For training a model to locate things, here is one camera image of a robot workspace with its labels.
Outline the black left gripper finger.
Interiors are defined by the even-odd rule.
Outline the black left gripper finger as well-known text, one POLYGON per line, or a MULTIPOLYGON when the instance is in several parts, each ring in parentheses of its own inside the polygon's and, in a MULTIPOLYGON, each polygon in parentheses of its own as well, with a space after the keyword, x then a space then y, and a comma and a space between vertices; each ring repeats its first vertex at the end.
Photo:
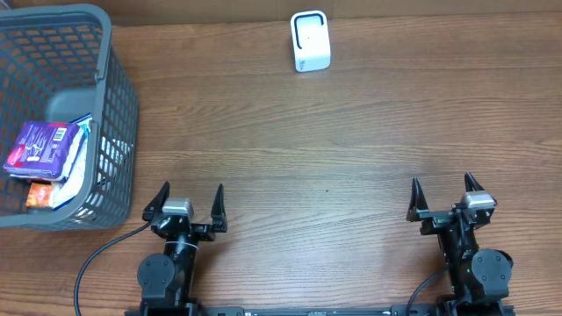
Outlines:
POLYGON ((211 210, 212 229, 215 233, 227 232, 227 215, 224 206, 224 185, 217 189, 211 210))
POLYGON ((166 200, 169 198, 169 189, 169 182, 165 182, 156 196, 144 208, 142 213, 144 221, 151 221, 158 212, 162 211, 166 200))

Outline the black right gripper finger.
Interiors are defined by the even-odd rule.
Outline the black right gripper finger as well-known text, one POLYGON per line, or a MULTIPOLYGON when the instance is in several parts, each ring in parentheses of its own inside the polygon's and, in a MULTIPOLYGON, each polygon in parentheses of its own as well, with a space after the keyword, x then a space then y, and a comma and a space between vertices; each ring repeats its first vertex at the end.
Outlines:
POLYGON ((407 210, 407 221, 421 221, 425 217, 425 213, 429 212, 429 207, 417 177, 413 178, 411 189, 412 193, 407 210))
POLYGON ((478 183, 471 172, 465 173, 465 190, 467 192, 482 191, 484 188, 478 183))

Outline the white blue snack bag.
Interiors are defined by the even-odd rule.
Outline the white blue snack bag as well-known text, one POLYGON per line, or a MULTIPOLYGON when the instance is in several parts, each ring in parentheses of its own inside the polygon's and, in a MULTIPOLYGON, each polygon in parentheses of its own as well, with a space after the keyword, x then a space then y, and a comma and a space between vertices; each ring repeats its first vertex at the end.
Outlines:
POLYGON ((82 188, 86 169, 88 138, 90 135, 91 120, 92 115, 90 113, 72 120, 72 123, 76 123, 83 130, 83 140, 77 152, 75 162, 72 169, 70 170, 67 181, 65 183, 53 184, 54 196, 52 202, 54 210, 58 210, 64 205, 67 205, 75 198, 75 196, 82 188))

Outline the small orange snack packet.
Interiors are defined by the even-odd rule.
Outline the small orange snack packet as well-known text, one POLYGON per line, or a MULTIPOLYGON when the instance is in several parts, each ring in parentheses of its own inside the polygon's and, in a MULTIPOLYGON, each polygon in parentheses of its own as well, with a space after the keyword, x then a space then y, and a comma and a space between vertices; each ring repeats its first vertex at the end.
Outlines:
POLYGON ((53 191, 50 183, 31 183, 25 205, 32 208, 52 207, 53 191))

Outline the purple sanitary pad pack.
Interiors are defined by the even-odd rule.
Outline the purple sanitary pad pack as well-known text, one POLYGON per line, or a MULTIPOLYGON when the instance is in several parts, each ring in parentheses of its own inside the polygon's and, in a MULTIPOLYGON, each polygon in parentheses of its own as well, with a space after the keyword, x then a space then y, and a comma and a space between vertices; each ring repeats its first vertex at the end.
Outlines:
POLYGON ((4 163, 13 177, 65 182, 85 135, 76 123, 27 121, 4 163))

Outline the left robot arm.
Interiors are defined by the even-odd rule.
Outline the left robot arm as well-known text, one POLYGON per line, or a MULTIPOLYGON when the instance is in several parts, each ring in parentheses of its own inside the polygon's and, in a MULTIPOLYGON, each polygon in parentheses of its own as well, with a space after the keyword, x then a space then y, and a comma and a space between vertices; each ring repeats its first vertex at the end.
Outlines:
POLYGON ((217 189, 209 224, 193 221, 192 202, 171 197, 165 183, 145 207, 142 219, 151 231, 164 239, 164 250, 146 257, 137 271, 141 287, 142 315, 205 315, 200 301, 191 296, 198 244, 216 240, 227 231, 224 186, 217 189))

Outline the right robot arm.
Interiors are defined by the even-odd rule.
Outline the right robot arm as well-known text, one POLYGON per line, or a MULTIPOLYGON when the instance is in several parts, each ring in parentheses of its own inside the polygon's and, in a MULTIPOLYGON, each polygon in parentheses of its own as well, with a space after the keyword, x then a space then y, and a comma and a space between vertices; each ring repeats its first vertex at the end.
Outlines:
POLYGON ((423 194, 417 178, 412 193, 407 221, 420 222, 422 235, 436 235, 445 259, 445 267, 428 277, 410 296, 406 315, 498 315, 515 314, 515 308, 504 305, 512 277, 512 257, 498 249, 479 247, 475 231, 491 222, 497 200, 474 178, 465 173, 465 193, 448 211, 434 211, 423 194), (417 295, 437 278, 447 274, 451 294, 437 297, 431 307, 417 305, 417 295))

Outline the white barcode scanner stand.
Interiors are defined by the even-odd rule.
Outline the white barcode scanner stand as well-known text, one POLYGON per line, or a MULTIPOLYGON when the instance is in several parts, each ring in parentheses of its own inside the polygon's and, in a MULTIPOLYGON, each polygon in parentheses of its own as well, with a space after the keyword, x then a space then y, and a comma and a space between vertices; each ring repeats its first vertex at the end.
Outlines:
POLYGON ((290 27, 296 71, 304 73, 328 68, 331 46, 325 13, 318 10, 295 13, 290 27))

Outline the grey plastic shopping basket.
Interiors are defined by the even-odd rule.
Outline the grey plastic shopping basket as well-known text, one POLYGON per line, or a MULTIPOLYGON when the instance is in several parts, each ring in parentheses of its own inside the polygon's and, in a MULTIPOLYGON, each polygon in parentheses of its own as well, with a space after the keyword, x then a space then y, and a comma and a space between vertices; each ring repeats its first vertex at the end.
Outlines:
POLYGON ((1 158, 27 121, 90 114, 83 186, 62 208, 25 205, 30 181, 1 174, 1 226, 103 229, 131 211, 139 99, 112 48, 112 22, 91 4, 1 13, 1 158))

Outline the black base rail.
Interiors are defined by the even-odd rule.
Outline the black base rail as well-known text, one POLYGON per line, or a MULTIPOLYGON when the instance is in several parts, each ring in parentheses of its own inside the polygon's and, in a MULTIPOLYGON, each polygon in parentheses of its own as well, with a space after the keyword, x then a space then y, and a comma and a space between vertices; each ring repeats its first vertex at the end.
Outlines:
MULTIPOLYGON (((244 309, 242 307, 234 306, 221 306, 221 307, 203 307, 202 311, 197 311, 197 314, 192 312, 141 312, 125 311, 123 315, 126 316, 141 316, 141 315, 208 315, 208 316, 403 316, 406 315, 405 305, 392 305, 390 307, 371 308, 371 309, 313 309, 313 308, 300 308, 300 309, 244 309)), ((413 316, 435 316, 445 315, 437 311, 434 305, 413 305, 410 309, 409 315, 413 316)), ((515 308, 513 306, 503 306, 503 313, 499 311, 484 311, 482 313, 475 312, 475 310, 463 311, 459 308, 458 315, 507 315, 515 316, 515 308)))

